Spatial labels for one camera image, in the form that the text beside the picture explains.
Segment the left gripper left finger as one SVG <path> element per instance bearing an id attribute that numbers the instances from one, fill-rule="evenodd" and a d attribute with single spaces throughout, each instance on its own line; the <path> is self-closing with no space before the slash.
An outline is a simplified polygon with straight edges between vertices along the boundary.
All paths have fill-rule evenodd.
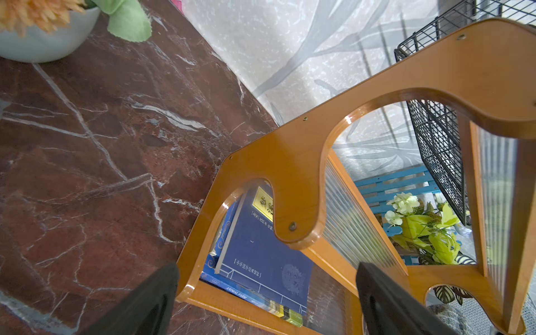
<path id="1" fill-rule="evenodd" d="M 82 334 L 166 334 L 180 271 L 174 262 L 155 271 Z"/>

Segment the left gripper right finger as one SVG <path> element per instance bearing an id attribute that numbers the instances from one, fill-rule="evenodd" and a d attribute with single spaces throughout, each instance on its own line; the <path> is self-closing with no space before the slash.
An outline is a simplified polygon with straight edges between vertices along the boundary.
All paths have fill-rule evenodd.
<path id="1" fill-rule="evenodd" d="M 454 334 L 384 271 L 360 262 L 356 286 L 370 334 Z"/>

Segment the grey striped cloth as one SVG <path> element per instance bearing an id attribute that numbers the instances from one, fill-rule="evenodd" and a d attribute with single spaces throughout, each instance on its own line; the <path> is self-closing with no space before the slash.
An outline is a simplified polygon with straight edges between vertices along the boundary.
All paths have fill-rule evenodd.
<path id="1" fill-rule="evenodd" d="M 434 293 L 427 296 L 427 308 L 457 334 L 503 334 L 490 321 L 483 308 L 472 298 L 442 303 Z"/>

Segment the orange wooden three-tier bookshelf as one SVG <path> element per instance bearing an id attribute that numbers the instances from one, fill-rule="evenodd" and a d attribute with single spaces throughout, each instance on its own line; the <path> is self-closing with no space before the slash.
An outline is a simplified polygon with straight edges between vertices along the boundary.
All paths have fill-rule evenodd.
<path id="1" fill-rule="evenodd" d="M 473 224 L 474 265 L 406 265 L 355 185 L 389 174 L 382 107 L 436 101 L 456 112 Z M 226 207 L 272 187 L 274 233 L 335 282 L 343 331 L 363 332 L 360 262 L 379 267 L 414 299 L 452 284 L 472 294 L 506 334 L 535 266 L 535 27 L 475 22 L 262 136 L 224 160 L 178 258 L 177 299 L 277 334 L 298 329 L 200 281 Z"/>

